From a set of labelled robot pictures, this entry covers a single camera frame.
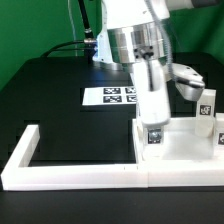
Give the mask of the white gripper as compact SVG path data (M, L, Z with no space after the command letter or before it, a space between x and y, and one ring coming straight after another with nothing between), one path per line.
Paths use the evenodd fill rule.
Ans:
M142 60L133 65L133 81L143 126L163 126L170 120L170 106L162 65L158 60ZM161 140L161 130L149 131L152 142Z

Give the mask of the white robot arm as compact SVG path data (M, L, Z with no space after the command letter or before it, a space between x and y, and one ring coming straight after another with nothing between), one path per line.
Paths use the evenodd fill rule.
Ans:
M221 1L101 0L102 30L93 60L120 66L131 75L148 144L162 141L162 128L170 121L168 80L190 101L199 100L205 88L199 74L173 62L163 22L173 10L215 6Z

